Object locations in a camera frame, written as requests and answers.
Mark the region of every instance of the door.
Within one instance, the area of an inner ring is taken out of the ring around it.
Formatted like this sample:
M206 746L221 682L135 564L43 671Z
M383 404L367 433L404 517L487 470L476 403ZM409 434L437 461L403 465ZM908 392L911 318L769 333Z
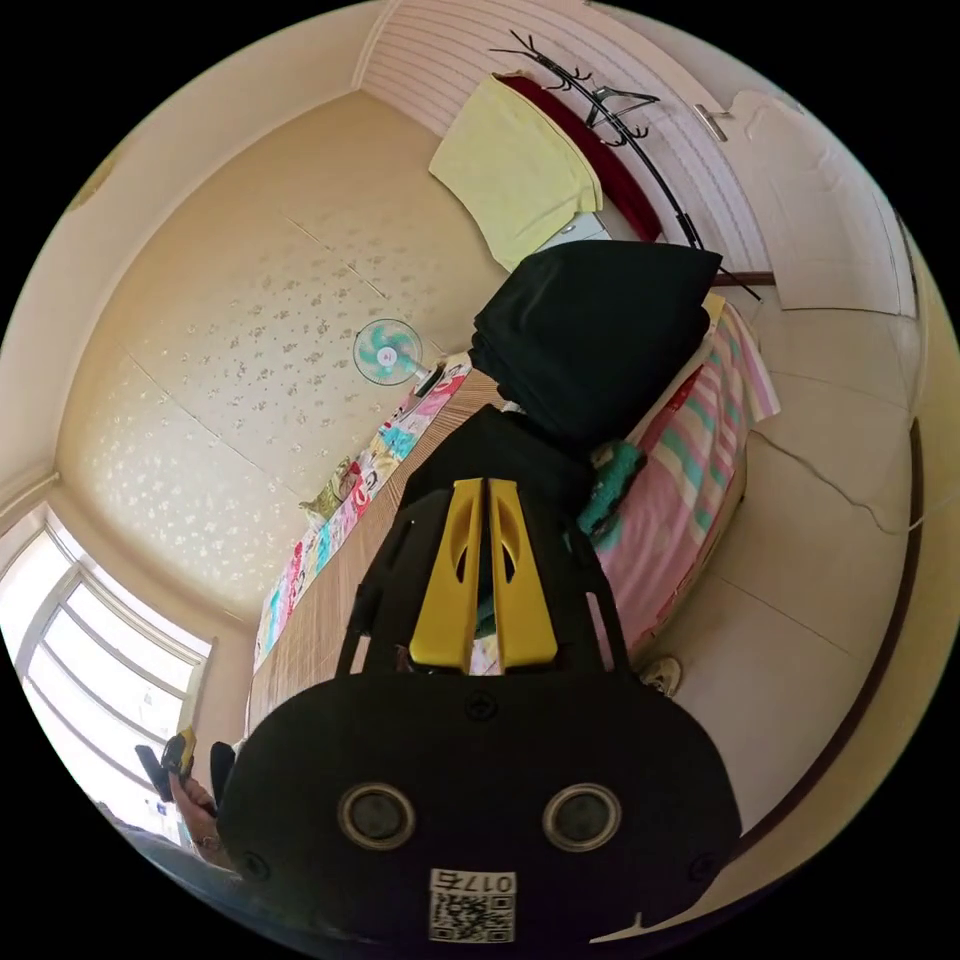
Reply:
M753 207L784 309L916 316L899 222L873 178L826 127L744 90L716 117Z

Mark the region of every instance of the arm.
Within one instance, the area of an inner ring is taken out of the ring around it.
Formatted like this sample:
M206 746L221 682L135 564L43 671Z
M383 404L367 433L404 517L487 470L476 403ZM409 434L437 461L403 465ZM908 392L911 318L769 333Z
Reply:
M204 805L213 806L209 793L192 777L181 785L176 774L170 774L170 792L183 817L184 825L193 841L197 855L207 863L224 870L233 870L227 857L220 835L217 833L217 820L204 809Z

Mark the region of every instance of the yellow bracket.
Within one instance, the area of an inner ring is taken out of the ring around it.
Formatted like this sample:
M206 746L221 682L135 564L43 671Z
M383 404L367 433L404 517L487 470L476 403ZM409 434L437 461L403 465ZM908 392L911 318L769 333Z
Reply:
M470 672L477 630L482 508L483 480L458 480L453 485L443 539L410 641L414 663Z
M513 481L490 481L490 532L500 669L552 663L557 639Z

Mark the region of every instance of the qr code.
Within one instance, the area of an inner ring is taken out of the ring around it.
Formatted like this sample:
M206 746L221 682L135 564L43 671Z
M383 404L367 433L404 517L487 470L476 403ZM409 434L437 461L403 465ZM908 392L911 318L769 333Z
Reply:
M430 873L430 939L446 943L512 943L515 873Z

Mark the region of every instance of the black coat rack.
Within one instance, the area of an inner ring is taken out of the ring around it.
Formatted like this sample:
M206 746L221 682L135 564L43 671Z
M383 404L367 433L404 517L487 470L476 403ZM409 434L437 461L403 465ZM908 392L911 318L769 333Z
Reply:
M696 226L693 223L693 220L690 218L690 214L687 213L683 207L680 206L680 202L677 200L673 191L667 185L666 180L663 179L660 171L656 168L653 161L647 156L647 152L640 146L639 141L643 140L644 137L650 132L649 127L644 127L642 130L639 126L634 127L632 130L627 126L626 122L623 120L623 117L626 114L631 113L634 110L637 110L641 107L649 106L651 103L659 103L660 98L651 96L648 93L634 93L628 90L616 90L613 87L597 87L594 90L589 90L584 86L584 83L593 76L593 72L583 75L580 73L579 67L574 67L573 73L570 73L569 70L566 70L564 67L561 67L559 63L555 60L551 60L550 57L541 53L533 42L533 36L528 34L527 39L524 40L516 30L511 30L510 33L516 39L517 43L523 48L521 50L509 50L502 47L492 47L491 53L512 53L521 57L526 57L528 60L533 60L535 63L540 64L545 70L549 70L555 77L560 80L560 83L551 86L544 87L545 90L562 90L564 92L568 90L576 90L581 96L583 96L590 103L590 113L587 115L584 124L590 130L595 130L598 126L603 123L609 123L610 126L617 132L618 139L614 141L603 140L608 147L623 147L629 146L633 152L640 158L643 162L643 165L650 171L650 175L657 182L657 186L660 188L663 195L667 198L670 206L673 208L674 213L677 217L677 222L680 224L680 229L683 230L683 235L686 237L687 243L698 250L703 250L703 241L700 239L700 234L697 231ZM633 100L629 106L624 107L622 110L612 111L606 106L606 101L610 97L621 97L626 100ZM721 273L725 273L728 277L733 279L739 286L743 287L752 297L757 300L761 300L759 294L751 290L745 283L742 283L737 277L730 273L728 270L725 270L723 267L720 267Z

